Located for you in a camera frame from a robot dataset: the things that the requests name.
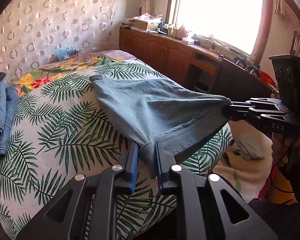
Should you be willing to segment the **grey-blue pants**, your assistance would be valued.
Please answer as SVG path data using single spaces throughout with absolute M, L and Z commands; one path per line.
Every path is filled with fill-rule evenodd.
M 151 178 L 157 176 L 155 143 L 182 163 L 228 122 L 229 98 L 193 92 L 167 78 L 117 80 L 94 75 L 98 103 L 121 134 L 136 142 Z

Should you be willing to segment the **dark chair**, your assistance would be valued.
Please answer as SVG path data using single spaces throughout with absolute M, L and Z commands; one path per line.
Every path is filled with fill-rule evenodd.
M 222 95 L 231 101 L 245 102 L 251 98 L 270 98 L 273 93 L 259 78 L 223 55 L 218 57 L 216 78 L 210 94 Z

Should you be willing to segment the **wooden cabinet desk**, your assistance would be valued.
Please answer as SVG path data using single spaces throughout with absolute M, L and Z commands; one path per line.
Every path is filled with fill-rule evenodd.
M 215 84 L 218 54 L 199 45 L 121 28 L 119 48 L 188 89 L 210 92 Z

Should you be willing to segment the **palm leaf bedspread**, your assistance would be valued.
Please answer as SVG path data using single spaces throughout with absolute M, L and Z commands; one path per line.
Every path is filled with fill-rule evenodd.
M 127 138 L 96 101 L 89 80 L 94 74 L 118 80 L 165 78 L 139 60 L 124 60 L 75 72 L 19 98 L 8 153 L 0 159 L 0 224 L 9 239 L 16 239 L 76 174 L 99 174 L 127 153 Z M 226 124 L 185 161 L 186 168 L 207 175 L 230 141 Z M 119 196 L 118 202 L 116 239 L 135 239 L 173 211 L 176 198 L 161 196 L 157 182 L 139 162 L 135 193 Z

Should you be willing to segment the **folded blue jeans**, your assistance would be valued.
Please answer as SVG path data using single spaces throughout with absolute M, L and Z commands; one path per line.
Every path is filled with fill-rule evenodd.
M 7 77 L 0 81 L 0 157 L 8 152 L 8 141 L 18 107 L 18 91 L 7 86 Z

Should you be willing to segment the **cardboard box on desk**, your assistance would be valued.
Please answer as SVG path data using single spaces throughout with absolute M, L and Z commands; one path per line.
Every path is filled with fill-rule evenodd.
M 133 27 L 140 29 L 142 31 L 156 31 L 158 28 L 158 24 L 153 23 L 151 21 L 143 21 L 140 19 L 135 19 L 133 23 Z

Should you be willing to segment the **floral blanket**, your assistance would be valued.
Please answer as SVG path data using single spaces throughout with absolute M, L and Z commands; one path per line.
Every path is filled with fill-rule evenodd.
M 46 64 L 35 70 L 23 74 L 13 85 L 22 97 L 28 92 L 58 80 L 75 72 L 81 72 L 103 64 L 122 60 L 135 60 L 136 57 L 121 50 L 108 50 L 96 53 L 87 53 L 60 62 Z

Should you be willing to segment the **blue tissue box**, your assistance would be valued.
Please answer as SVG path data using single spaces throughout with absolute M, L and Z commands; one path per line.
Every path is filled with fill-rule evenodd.
M 67 50 L 59 49 L 55 52 L 55 56 L 59 61 L 70 59 L 71 57 L 76 57 L 78 55 L 78 51 L 74 48 L 69 48 Z

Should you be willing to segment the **sheer circle-pattern curtain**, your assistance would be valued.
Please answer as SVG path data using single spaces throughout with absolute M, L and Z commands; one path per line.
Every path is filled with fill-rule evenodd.
M 69 50 L 112 47 L 119 0 L 0 0 L 0 72 L 11 79 Z

